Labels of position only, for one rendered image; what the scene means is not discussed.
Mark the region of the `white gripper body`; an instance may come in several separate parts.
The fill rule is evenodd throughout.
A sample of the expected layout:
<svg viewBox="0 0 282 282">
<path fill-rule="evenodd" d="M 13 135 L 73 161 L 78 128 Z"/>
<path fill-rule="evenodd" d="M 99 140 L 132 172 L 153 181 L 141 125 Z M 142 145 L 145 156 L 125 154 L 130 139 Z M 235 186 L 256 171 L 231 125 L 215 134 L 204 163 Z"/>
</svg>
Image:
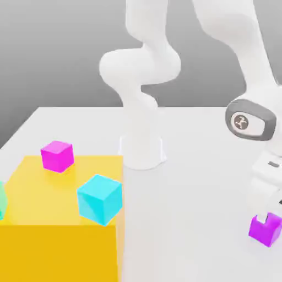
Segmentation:
<svg viewBox="0 0 282 282">
<path fill-rule="evenodd" d="M 264 207 L 264 212 L 282 217 L 282 189 L 279 189 L 270 196 Z"/>
</svg>

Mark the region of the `small purple cube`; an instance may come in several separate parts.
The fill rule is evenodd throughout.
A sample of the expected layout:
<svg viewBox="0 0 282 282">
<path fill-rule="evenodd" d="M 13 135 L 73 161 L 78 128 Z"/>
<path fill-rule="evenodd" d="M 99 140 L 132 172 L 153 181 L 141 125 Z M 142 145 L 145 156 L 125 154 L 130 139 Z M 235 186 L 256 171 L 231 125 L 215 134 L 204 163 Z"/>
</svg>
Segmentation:
<svg viewBox="0 0 282 282">
<path fill-rule="evenodd" d="M 267 247 L 270 247 L 280 236 L 282 232 L 282 218 L 268 213 L 265 223 L 257 220 L 254 216 L 248 235 Z"/>
</svg>

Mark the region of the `small cyan cube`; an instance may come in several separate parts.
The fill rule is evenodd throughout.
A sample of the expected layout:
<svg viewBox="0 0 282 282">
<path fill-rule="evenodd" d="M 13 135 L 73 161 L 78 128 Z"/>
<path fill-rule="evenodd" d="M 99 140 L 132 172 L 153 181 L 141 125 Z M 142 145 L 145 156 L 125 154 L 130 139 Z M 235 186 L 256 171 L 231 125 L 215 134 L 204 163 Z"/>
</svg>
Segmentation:
<svg viewBox="0 0 282 282">
<path fill-rule="evenodd" d="M 77 189 L 79 215 L 102 226 L 123 208 L 122 183 L 95 175 Z"/>
</svg>

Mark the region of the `small magenta cube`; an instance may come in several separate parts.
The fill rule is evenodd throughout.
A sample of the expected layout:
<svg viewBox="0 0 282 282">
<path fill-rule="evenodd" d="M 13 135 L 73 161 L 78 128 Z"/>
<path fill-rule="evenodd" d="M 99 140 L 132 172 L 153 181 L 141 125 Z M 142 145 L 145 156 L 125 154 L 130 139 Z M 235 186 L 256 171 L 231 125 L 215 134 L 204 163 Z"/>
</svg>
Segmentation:
<svg viewBox="0 0 282 282">
<path fill-rule="evenodd" d="M 73 146 L 69 143 L 54 140 L 40 151 L 47 170 L 62 173 L 74 164 Z"/>
</svg>

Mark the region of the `small green cube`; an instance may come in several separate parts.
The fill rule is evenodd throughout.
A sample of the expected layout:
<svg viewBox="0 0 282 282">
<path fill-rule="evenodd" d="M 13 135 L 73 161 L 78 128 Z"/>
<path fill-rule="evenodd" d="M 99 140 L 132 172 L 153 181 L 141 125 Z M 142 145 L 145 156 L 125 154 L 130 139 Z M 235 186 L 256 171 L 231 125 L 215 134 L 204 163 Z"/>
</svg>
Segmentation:
<svg viewBox="0 0 282 282">
<path fill-rule="evenodd" d="M 7 195 L 4 187 L 4 183 L 0 181 L 0 220 L 4 219 L 7 209 Z"/>
</svg>

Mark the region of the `large yellow box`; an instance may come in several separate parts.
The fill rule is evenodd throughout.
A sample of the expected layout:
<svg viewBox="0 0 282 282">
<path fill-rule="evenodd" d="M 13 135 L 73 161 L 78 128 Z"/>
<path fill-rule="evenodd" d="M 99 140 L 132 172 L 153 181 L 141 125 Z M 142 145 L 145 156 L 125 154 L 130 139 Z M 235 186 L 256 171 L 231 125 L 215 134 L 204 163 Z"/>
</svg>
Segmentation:
<svg viewBox="0 0 282 282">
<path fill-rule="evenodd" d="M 124 211 L 106 226 L 78 211 L 77 189 L 96 174 L 122 181 L 122 158 L 77 156 L 63 173 L 21 161 L 4 185 L 0 282 L 122 282 Z"/>
</svg>

